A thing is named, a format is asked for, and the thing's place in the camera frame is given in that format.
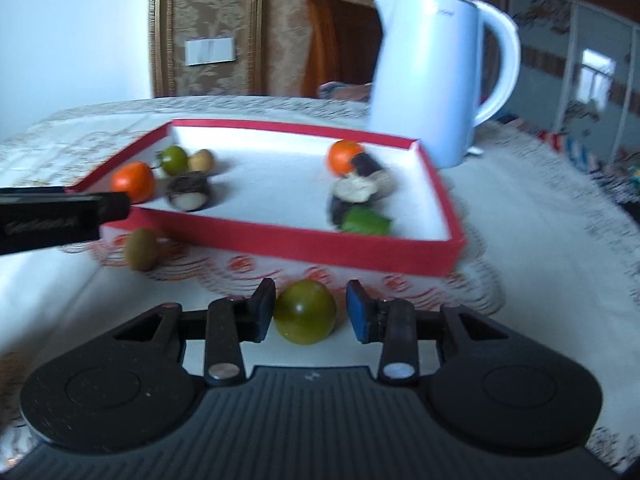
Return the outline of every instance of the light switch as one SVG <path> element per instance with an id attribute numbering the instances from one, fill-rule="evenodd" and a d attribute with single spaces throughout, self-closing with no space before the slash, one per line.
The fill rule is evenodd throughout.
<path id="1" fill-rule="evenodd" d="M 184 44 L 184 64 L 186 66 L 235 60 L 236 42 L 234 38 L 189 40 Z"/>

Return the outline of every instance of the wooden chair back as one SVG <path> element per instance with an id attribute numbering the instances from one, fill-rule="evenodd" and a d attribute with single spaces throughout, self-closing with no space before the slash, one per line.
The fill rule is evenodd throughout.
<path id="1" fill-rule="evenodd" d="M 312 26 L 302 97 L 328 81 L 370 83 L 382 42 L 375 8 L 343 0 L 306 0 Z"/>

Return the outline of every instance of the gold wall trim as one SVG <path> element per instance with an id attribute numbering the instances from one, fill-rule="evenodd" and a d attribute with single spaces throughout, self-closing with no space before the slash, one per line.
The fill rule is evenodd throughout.
<path id="1" fill-rule="evenodd" d="M 264 94 L 262 58 L 262 0 L 247 0 L 246 66 L 247 93 Z"/>
<path id="2" fill-rule="evenodd" d="M 149 0 L 149 49 L 154 97 L 175 96 L 174 0 Z"/>

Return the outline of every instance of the white wall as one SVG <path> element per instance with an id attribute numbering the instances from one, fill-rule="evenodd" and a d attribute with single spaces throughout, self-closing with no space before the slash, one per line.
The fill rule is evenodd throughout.
<path id="1" fill-rule="evenodd" d="M 149 0 L 0 0 L 0 140 L 65 108 L 152 96 Z"/>

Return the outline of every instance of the green cherry tomato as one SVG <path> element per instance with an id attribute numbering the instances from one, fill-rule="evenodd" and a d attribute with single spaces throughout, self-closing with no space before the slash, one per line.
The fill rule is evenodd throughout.
<path id="1" fill-rule="evenodd" d="M 169 176 L 183 174 L 189 168 L 189 157 L 180 146 L 169 146 L 158 153 L 158 162 L 162 170 Z"/>
<path id="2" fill-rule="evenodd" d="M 278 296 L 273 320 L 285 339 L 311 345 L 331 333 L 336 313 L 335 300 L 328 288 L 314 280 L 300 280 Z"/>

